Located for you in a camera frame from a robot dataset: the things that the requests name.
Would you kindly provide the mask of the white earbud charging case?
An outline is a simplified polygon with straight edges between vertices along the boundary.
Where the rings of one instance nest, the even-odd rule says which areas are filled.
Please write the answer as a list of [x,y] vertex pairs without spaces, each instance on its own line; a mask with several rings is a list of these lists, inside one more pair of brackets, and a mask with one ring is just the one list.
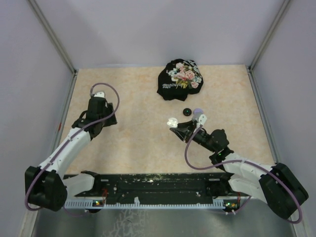
[[178,127],[178,119],[176,118],[169,118],[167,121],[167,125],[171,128],[177,128]]

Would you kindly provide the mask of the black earbud charging case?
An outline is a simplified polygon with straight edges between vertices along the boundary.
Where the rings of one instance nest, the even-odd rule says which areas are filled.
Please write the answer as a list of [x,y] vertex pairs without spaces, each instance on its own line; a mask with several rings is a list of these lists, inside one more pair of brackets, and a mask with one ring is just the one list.
[[192,110],[191,110],[190,108],[185,108],[185,109],[183,110],[183,115],[184,115],[184,116],[188,117],[188,116],[190,116],[191,114],[192,114]]

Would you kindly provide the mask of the purple earbud charging case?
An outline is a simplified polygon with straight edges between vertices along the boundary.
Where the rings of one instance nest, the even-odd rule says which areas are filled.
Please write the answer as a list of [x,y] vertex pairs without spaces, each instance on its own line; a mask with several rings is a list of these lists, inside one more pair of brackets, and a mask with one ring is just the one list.
[[198,114],[198,113],[203,114],[203,110],[201,108],[194,109],[193,114],[195,115],[195,114]]

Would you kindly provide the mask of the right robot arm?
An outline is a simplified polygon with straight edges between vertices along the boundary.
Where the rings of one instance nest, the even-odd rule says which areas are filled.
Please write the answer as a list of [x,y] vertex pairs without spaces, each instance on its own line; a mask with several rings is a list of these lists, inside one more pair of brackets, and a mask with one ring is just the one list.
[[170,118],[167,125],[187,145],[194,141],[212,152],[209,157],[212,167],[231,175],[220,184],[224,194],[240,192],[252,196],[267,204],[282,219],[302,211],[301,205],[309,195],[285,164],[269,166],[243,158],[228,147],[223,129],[208,134],[197,121],[179,123],[175,118]]

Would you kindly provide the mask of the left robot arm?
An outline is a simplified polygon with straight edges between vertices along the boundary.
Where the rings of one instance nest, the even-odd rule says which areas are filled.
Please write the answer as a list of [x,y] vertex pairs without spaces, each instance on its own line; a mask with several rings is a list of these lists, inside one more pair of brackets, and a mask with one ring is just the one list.
[[71,178],[64,178],[71,163],[96,138],[104,127],[117,123],[117,108],[108,103],[104,92],[91,95],[88,108],[73,123],[71,130],[57,149],[37,167],[25,171],[25,207],[29,211],[41,208],[60,210],[68,198],[83,192],[92,196],[103,190],[99,174],[82,171]]

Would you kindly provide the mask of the black floral folded shirt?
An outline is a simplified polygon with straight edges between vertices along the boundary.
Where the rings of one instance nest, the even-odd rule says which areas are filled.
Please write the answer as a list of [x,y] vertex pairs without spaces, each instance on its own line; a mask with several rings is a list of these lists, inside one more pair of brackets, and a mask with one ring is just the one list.
[[194,60],[175,59],[158,76],[159,94],[165,101],[185,101],[198,94],[204,84],[203,76]]

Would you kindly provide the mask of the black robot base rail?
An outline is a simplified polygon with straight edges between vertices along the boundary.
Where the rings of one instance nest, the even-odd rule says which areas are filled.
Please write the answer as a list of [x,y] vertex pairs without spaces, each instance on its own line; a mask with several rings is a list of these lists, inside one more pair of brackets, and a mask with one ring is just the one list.
[[212,204],[218,197],[244,196],[228,184],[230,174],[170,173],[170,174],[101,174],[91,191],[80,198],[102,197],[107,204]]

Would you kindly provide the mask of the right aluminium frame post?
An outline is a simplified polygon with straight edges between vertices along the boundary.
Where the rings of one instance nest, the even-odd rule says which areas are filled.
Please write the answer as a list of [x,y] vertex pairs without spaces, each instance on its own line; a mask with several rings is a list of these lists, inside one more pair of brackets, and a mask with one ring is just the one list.
[[253,60],[251,61],[250,65],[248,66],[249,72],[254,71],[256,68],[257,64],[259,63],[261,57],[266,51],[266,48],[268,47],[270,41],[272,40],[274,34],[276,33],[278,26],[282,22],[283,18],[285,17],[288,9],[290,8],[290,5],[292,4],[292,0],[284,0],[274,17],[271,25],[268,28],[268,31],[266,32],[263,41],[261,42]]

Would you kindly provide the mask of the aluminium frame post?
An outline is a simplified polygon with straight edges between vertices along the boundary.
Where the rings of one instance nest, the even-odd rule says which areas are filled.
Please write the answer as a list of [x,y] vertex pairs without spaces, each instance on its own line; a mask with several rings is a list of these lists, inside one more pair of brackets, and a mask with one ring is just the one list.
[[38,19],[39,23],[42,25],[44,31],[46,32],[49,40],[51,41],[52,45],[56,49],[57,53],[59,54],[60,58],[70,70],[72,74],[77,72],[76,68],[74,67],[68,53],[66,52],[64,46],[62,45],[61,41],[59,40],[58,36],[56,35],[54,29],[51,27],[49,21],[45,17],[42,9],[40,8],[39,4],[36,0],[26,0],[29,4],[32,12]]
[[261,42],[253,60],[251,61],[250,65],[248,66],[249,72],[254,71],[256,68],[257,64],[259,63],[261,57],[266,51],[266,48],[268,47],[270,41],[272,40],[274,34],[276,33],[278,26],[282,22],[283,18],[285,17],[288,9],[290,8],[290,5],[292,4],[292,0],[284,0],[274,17],[271,25],[268,28],[268,31],[266,32],[263,41]]

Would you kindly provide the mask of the left aluminium frame post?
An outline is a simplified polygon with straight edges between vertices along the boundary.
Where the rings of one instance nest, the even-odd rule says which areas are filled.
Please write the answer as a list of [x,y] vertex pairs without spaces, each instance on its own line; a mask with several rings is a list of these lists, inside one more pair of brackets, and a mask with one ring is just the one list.
[[49,21],[45,17],[42,9],[40,8],[39,4],[36,0],[26,0],[29,4],[32,12],[38,19],[39,23],[42,25],[44,31],[46,32],[49,40],[51,41],[52,45],[56,49],[57,53],[59,54],[60,58],[70,70],[72,74],[77,72],[76,68],[74,67],[68,53],[66,52],[64,46],[62,45],[61,41],[59,40],[58,36],[56,35],[54,29],[51,27]]

